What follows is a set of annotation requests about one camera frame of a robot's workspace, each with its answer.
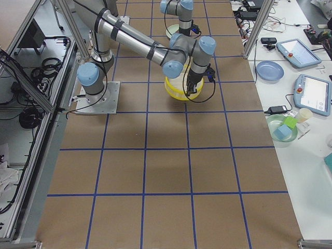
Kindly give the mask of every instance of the green bowl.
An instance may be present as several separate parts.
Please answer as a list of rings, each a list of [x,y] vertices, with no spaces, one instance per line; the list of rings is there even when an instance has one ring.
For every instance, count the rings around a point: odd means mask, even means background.
[[[267,123],[268,123],[268,127],[270,129],[270,133],[271,133],[271,137],[273,140],[276,141],[280,141],[280,142],[291,142],[293,141],[296,137],[297,137],[297,128],[294,127],[294,129],[292,129],[292,133],[288,136],[285,137],[284,139],[280,140],[278,139],[273,133],[274,131],[279,128],[280,126],[282,126],[283,121],[285,120],[285,116],[280,115],[280,114],[274,114],[271,115],[267,118]]]

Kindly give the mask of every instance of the tablet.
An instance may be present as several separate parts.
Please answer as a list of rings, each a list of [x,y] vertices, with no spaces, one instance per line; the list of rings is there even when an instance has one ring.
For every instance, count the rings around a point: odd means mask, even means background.
[[[294,103],[298,108],[329,116],[332,82],[301,74],[295,82]]]
[[[282,41],[276,44],[279,52],[295,67],[302,68],[320,64],[322,60],[299,39]]]

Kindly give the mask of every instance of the yellow bowl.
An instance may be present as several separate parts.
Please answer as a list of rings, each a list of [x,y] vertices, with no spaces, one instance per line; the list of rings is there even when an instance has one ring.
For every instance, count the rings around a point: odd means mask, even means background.
[[[166,92],[173,98],[177,99],[177,100],[182,100],[182,101],[188,101],[188,98],[185,96],[185,93],[183,92],[183,75],[185,73],[185,70],[187,68],[187,65],[184,66],[181,74],[175,78],[175,79],[169,79],[169,78],[165,78],[165,89]],[[188,71],[186,73],[185,76],[185,80],[184,80],[184,88],[185,90],[187,90],[187,75],[188,75]],[[189,98],[191,100],[197,98],[197,96],[200,94],[202,88],[204,85],[204,80],[202,78],[202,80],[200,82],[198,82],[197,84],[197,93],[191,94],[189,96]]]

